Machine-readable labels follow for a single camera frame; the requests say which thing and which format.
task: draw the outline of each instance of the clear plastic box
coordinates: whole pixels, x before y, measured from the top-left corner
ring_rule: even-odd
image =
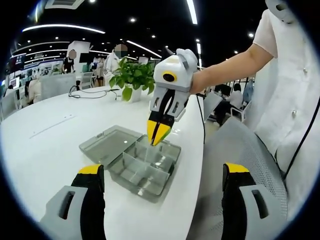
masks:
[[[115,126],[81,144],[94,163],[134,194],[157,202],[176,167],[181,148],[168,141],[150,146],[147,135]]]

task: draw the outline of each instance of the white desk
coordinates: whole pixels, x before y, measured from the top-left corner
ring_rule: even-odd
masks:
[[[112,93],[100,99],[74,99],[64,94],[8,117],[1,124],[4,164],[27,213],[39,221],[46,203],[63,186],[70,185],[82,167],[93,164],[79,144],[114,125],[145,134],[150,99],[145,92],[141,101],[133,104],[122,102],[120,97],[115,101]],[[203,138],[200,110],[193,95],[184,116],[166,138],[182,151],[170,189],[158,203],[130,193],[105,171],[104,231],[108,240],[186,239],[198,197]]]

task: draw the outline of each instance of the person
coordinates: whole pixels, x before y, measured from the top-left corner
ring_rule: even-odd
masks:
[[[63,65],[62,65],[62,72],[64,74],[69,74],[75,71],[75,56],[77,56],[77,53],[75,53],[76,51],[74,49],[72,49],[69,52],[69,55],[63,60]]]
[[[9,85],[8,88],[7,88],[7,90],[4,92],[3,97],[8,96],[10,93],[13,93],[14,91],[15,91],[15,90],[14,90],[14,86]]]
[[[36,78],[28,84],[28,104],[35,104],[41,100],[41,82],[39,78]]]
[[[241,93],[241,86],[236,83],[233,87],[233,92],[225,100],[222,100],[215,108],[214,113],[216,116],[216,122],[222,126],[226,117],[226,113],[231,113],[231,108],[240,109],[243,102],[243,95]]]
[[[104,85],[104,60],[99,57],[98,63],[96,65],[96,79],[98,80],[98,86],[102,87]]]
[[[246,104],[250,103],[253,94],[254,94],[254,82],[252,79],[250,79],[243,90],[243,102]]]
[[[36,78],[39,79],[41,76],[40,68],[37,69],[36,71]]]
[[[114,72],[119,68],[119,62],[124,58],[128,53],[128,48],[124,44],[119,44],[115,46],[112,50],[112,53],[104,61],[103,74],[105,85],[109,84],[109,81],[114,76]]]
[[[37,73],[36,73],[36,70],[34,69],[32,73],[32,79],[36,79],[36,78],[37,78]]]
[[[266,0],[266,5],[253,44],[229,60],[196,72],[190,92],[252,76],[277,58],[277,86],[254,131],[282,173],[288,192],[288,217],[292,219],[319,173],[320,114],[316,107],[320,70],[311,43],[287,5],[281,1],[281,11],[274,0]]]

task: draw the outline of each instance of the black ceiling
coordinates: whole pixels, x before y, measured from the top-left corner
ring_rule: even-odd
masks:
[[[73,28],[41,28],[22,32],[16,39],[18,51],[14,54],[33,53],[52,49],[67,49],[68,43],[23,47],[43,42],[74,40],[91,42],[92,50],[110,52],[122,39],[128,46],[131,57],[156,58],[155,55],[127,43],[136,42],[161,55],[164,46],[175,51],[177,48],[191,49],[197,53],[195,39],[200,39],[202,65],[208,67],[224,61],[238,52],[246,50],[252,43],[249,32],[255,32],[263,10],[264,0],[193,0],[198,25],[193,25],[187,0],[85,0],[76,10],[45,9],[38,23],[32,14],[24,26],[43,24],[71,24],[104,31],[105,34]],[[129,20],[136,18],[135,23]],[[66,52],[48,52],[56,56]]]

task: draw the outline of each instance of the green leaves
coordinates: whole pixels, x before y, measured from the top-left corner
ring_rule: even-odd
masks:
[[[117,85],[118,85],[121,89],[123,89],[124,86],[125,86],[125,79],[123,79],[123,78],[120,77],[120,79],[117,81]]]
[[[117,77],[114,76],[114,77],[112,77],[112,78],[110,79],[109,85],[110,85],[111,88],[113,88],[114,85],[116,84],[116,78],[117,78]]]
[[[134,81],[134,78],[133,77],[128,77],[128,82],[130,83],[130,84],[132,84],[132,82]]]
[[[119,63],[119,68],[115,71],[116,75],[109,81],[111,87],[119,86],[123,90],[124,100],[128,101],[132,95],[132,89],[127,84],[131,84],[134,90],[138,90],[142,86],[142,90],[148,90],[151,94],[155,89],[155,81],[153,78],[154,67],[148,64],[135,63],[123,58]]]
[[[124,101],[129,101],[131,99],[131,96],[132,96],[132,88],[131,87],[127,87],[125,86],[123,92],[122,92],[122,99]]]
[[[149,92],[148,92],[148,95],[149,95],[155,90],[155,84],[153,82],[149,82],[148,87],[149,87]]]
[[[140,77],[141,75],[142,75],[142,72],[139,69],[134,71],[134,76],[135,77]]]
[[[138,89],[140,88],[141,84],[140,84],[139,82],[134,82],[134,83],[132,84],[132,86],[133,86],[133,89],[134,89],[134,90],[138,90]]]

